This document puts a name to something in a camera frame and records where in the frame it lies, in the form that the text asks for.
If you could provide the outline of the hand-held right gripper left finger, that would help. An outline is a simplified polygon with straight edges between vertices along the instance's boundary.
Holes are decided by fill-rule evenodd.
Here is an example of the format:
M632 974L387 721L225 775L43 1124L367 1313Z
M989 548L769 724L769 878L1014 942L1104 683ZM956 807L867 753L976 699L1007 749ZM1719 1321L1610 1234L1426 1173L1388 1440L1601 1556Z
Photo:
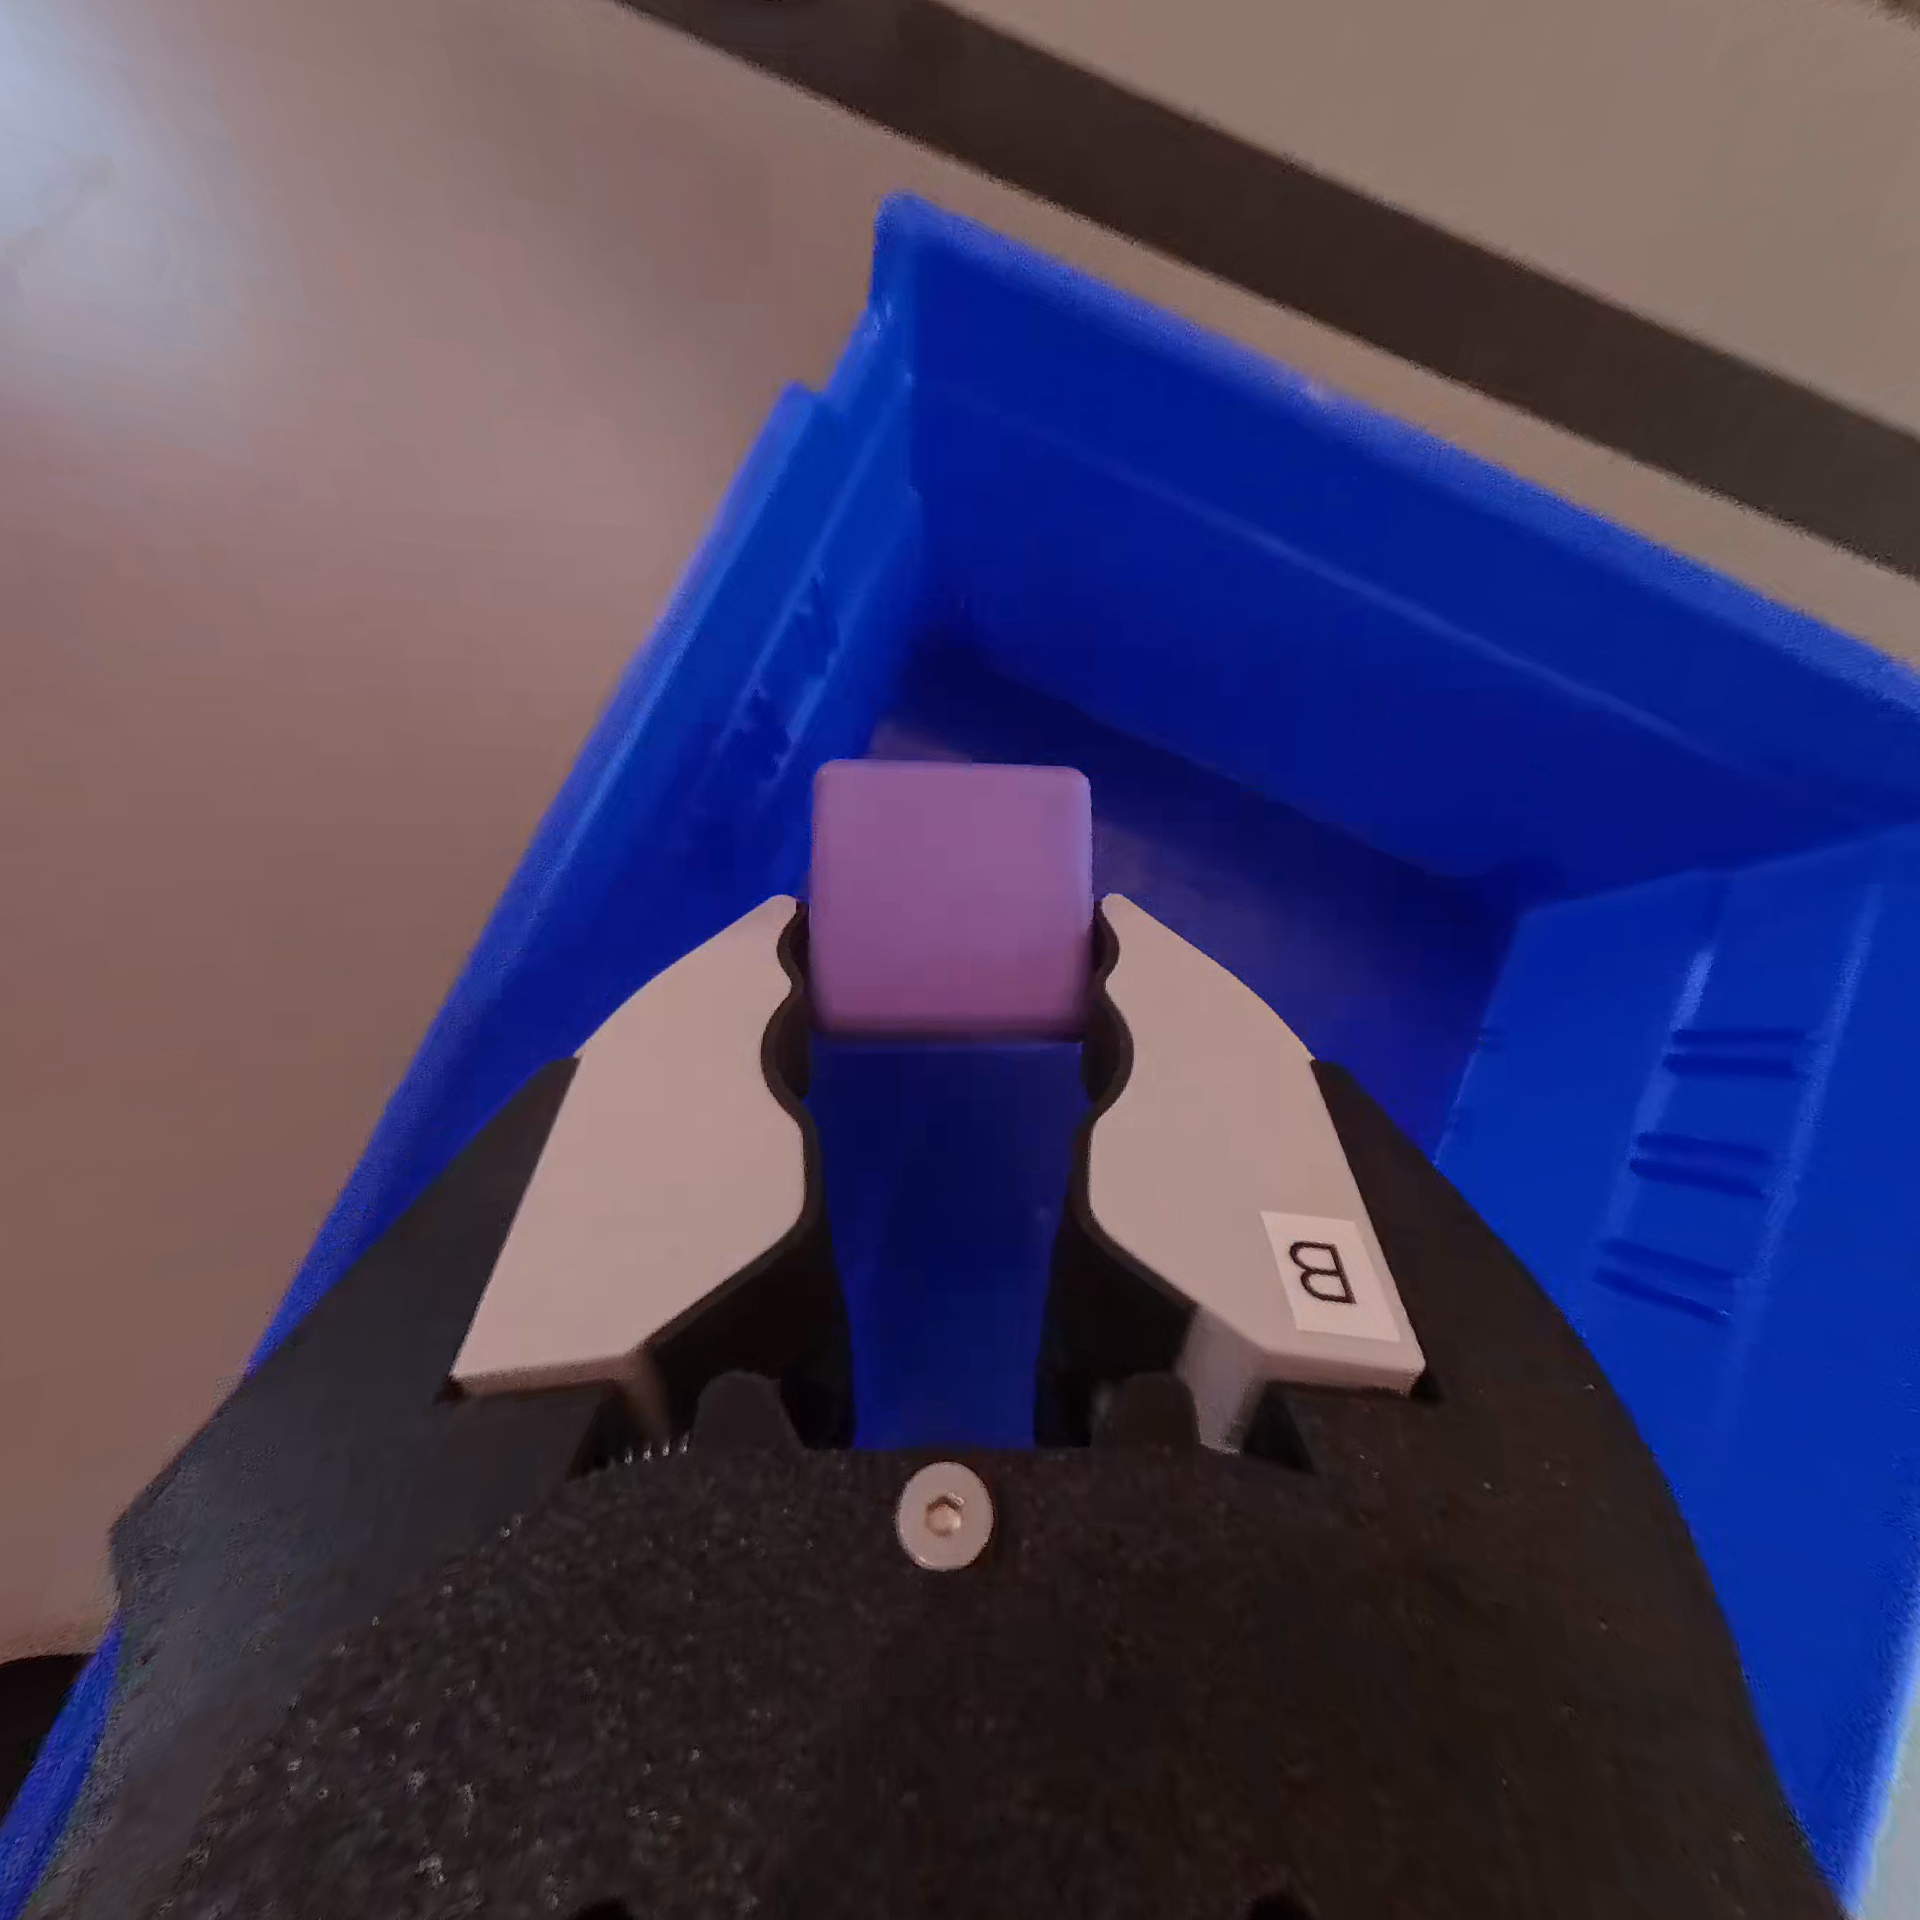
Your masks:
M800 898L764 898L579 1048L457 1355L464 1399L616 1387L647 1435L683 1435L719 1376L756 1372L829 1435L802 932Z

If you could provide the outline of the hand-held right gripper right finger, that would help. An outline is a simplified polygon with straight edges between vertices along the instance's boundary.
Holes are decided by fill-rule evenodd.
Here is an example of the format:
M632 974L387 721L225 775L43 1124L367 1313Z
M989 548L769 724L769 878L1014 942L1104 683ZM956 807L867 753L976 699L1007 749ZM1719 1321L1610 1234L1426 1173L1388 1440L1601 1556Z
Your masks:
M1263 1443L1287 1387L1414 1399L1426 1359L1307 1040L1125 895L1094 917L1050 1274L1050 1440L1173 1376L1200 1443Z

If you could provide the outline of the purple foam cube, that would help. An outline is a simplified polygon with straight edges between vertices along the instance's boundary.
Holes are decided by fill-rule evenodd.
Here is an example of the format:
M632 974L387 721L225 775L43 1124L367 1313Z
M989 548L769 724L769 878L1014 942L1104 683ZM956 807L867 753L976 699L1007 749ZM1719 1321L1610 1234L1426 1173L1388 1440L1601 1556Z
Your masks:
M829 760L808 996L824 1034L1072 1040L1094 992L1094 784L1072 765Z

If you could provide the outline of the blue plastic bin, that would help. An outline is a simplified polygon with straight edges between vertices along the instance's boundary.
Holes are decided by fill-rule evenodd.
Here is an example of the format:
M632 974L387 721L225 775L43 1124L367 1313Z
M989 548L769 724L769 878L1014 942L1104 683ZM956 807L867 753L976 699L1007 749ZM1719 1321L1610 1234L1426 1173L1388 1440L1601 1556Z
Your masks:
M1314 1053L1414 1399L1050 1440L1088 1020L816 1025L862 758L1088 775L1094 917ZM571 1058L772 895L829 1435L464 1399ZM888 204L116 1577L41 1918L1846 1918L1916 1704L1916 673Z

